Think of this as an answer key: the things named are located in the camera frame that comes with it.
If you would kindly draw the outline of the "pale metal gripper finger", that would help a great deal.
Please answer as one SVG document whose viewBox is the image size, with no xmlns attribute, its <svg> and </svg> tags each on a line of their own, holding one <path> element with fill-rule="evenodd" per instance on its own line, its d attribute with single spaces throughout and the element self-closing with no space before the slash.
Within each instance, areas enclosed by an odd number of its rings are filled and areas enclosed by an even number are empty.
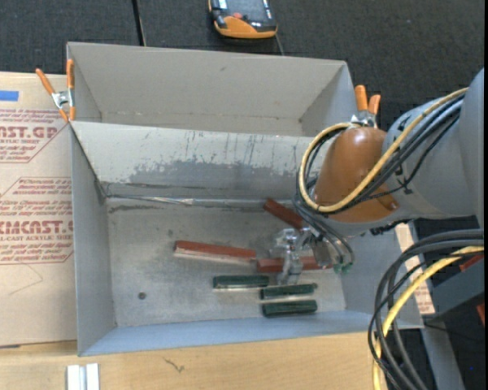
<svg viewBox="0 0 488 390">
<path fill-rule="evenodd" d="M 306 228 L 284 228 L 280 230 L 272 240 L 272 256 L 283 258 L 288 251 L 295 252 L 300 256 L 310 254 L 308 236 L 310 232 Z"/>
<path fill-rule="evenodd" d="M 284 259 L 281 272 L 277 275 L 278 284 L 297 284 L 303 272 L 303 263 L 300 257 L 290 255 Z"/>
</svg>

